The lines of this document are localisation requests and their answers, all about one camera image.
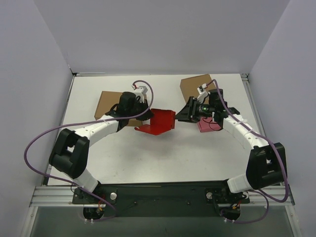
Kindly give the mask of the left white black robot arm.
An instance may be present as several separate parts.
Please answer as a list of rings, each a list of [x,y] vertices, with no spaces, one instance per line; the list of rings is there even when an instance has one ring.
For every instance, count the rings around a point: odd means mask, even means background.
[[[88,202],[96,203],[101,198],[101,190],[97,188],[99,181],[87,169],[89,148],[106,136],[122,130],[131,119],[145,121],[152,117],[145,93],[124,92],[119,102],[95,123],[75,130],[61,130],[49,164],[85,189],[83,196]]]

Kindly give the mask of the red paper box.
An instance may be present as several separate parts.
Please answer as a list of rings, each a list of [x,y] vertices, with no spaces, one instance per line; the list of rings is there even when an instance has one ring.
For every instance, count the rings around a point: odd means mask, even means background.
[[[136,131],[157,136],[175,128],[176,113],[173,110],[151,109],[151,111],[154,116],[150,119],[150,123],[135,127]]]

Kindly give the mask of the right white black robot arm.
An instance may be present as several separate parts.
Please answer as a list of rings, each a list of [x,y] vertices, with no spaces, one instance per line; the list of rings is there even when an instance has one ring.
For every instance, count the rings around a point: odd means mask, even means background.
[[[258,134],[234,107],[228,107],[222,89],[208,93],[208,103],[189,97],[186,105],[175,116],[177,121],[198,123],[212,118],[221,129],[230,133],[244,149],[250,151],[246,171],[227,180],[230,193],[259,190],[285,183],[287,178],[285,148]]]

